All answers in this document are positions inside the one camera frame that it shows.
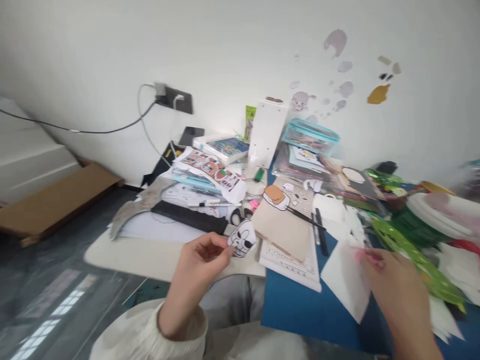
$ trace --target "white sleeve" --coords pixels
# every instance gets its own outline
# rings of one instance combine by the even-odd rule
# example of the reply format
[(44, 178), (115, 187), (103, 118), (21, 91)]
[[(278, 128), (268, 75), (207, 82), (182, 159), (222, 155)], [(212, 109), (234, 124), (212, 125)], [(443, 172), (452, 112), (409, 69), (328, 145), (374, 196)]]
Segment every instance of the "white sleeve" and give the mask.
[(162, 300), (143, 302), (118, 317), (97, 339), (91, 360), (202, 359), (207, 320), (197, 306), (187, 328), (186, 341), (171, 341), (157, 327)]

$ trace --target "gray floor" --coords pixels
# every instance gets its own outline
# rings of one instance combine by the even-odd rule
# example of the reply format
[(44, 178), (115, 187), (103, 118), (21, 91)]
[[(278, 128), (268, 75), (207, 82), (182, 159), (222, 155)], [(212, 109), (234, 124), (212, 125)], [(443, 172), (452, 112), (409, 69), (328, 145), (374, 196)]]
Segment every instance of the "gray floor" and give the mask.
[(89, 358), (97, 337), (126, 310), (122, 303), (145, 278), (96, 268), (83, 255), (135, 196), (115, 189), (26, 249), (0, 239), (0, 359)]

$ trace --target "blue desk surface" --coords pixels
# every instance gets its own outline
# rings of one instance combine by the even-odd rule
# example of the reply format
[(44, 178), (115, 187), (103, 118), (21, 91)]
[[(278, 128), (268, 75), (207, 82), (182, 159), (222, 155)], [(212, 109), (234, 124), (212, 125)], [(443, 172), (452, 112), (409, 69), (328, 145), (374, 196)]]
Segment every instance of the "blue desk surface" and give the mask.
[[(268, 184), (271, 185), (275, 178), (270, 169)], [(370, 240), (374, 247), (380, 247), (374, 236)], [(327, 235), (330, 251), (336, 242)], [(319, 248), (317, 258), (321, 270), (328, 258), (321, 254)], [(268, 269), (262, 324), (351, 349), (391, 355), (393, 344), (390, 331), (373, 295), (358, 325), (323, 280), (320, 281), (322, 292), (318, 293)], [(470, 304), (465, 307), (466, 320), (457, 321), (457, 324), (466, 341), (452, 337), (450, 344), (446, 344), (435, 337), (445, 359), (480, 357), (480, 307)]]

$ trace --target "white shirt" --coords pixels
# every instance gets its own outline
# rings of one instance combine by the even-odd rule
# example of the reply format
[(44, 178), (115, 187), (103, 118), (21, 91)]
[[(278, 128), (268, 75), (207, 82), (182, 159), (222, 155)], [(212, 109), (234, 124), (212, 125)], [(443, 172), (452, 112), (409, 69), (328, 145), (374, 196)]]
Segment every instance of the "white shirt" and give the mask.
[(117, 318), (93, 345), (90, 359), (308, 359), (299, 335), (259, 321), (214, 331), (205, 353), (208, 321), (201, 307), (188, 324), (186, 341), (168, 340), (157, 327), (163, 303), (164, 299), (147, 301)]

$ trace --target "pants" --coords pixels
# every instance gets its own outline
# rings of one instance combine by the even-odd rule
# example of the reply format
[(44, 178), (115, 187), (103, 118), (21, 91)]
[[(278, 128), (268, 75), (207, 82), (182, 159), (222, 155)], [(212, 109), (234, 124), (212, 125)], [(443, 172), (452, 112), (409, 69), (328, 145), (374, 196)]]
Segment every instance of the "pants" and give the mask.
[(208, 333), (261, 320), (264, 296), (263, 277), (232, 275), (215, 282), (200, 301)]

